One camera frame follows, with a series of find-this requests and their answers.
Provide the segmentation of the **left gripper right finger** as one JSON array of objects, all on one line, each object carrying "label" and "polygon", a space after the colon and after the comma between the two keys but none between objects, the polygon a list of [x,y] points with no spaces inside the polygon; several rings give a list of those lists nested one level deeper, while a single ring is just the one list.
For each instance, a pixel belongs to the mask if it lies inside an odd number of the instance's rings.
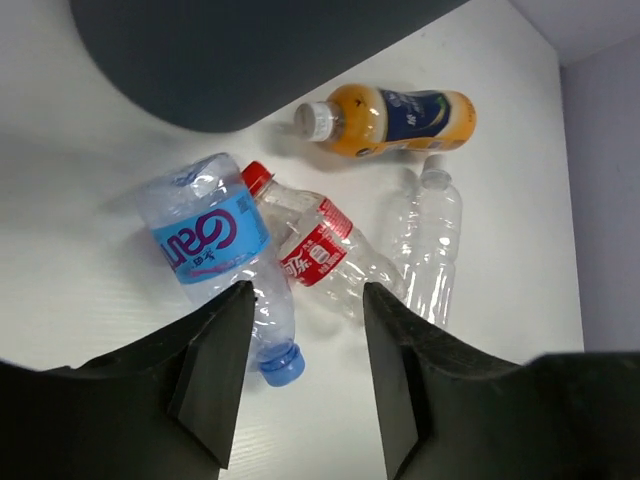
[{"label": "left gripper right finger", "polygon": [[639,356],[517,365],[365,286],[364,320],[391,479],[635,479]]}]

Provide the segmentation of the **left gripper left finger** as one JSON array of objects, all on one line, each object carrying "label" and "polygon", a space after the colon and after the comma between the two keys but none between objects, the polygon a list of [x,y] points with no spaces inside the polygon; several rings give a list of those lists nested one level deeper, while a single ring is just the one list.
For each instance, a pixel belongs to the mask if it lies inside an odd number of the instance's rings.
[{"label": "left gripper left finger", "polygon": [[5,479],[215,479],[229,465],[254,320],[235,283],[79,368],[1,365]]}]

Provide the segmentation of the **light blue label water bottle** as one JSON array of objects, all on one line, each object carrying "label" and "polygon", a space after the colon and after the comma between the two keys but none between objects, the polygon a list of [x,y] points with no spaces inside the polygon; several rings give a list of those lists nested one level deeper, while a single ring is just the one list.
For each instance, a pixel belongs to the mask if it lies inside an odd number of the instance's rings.
[{"label": "light blue label water bottle", "polygon": [[272,387],[304,372],[288,279],[239,166],[216,153],[160,175],[135,194],[140,217],[192,303],[200,307],[238,281],[254,291],[247,368]]}]

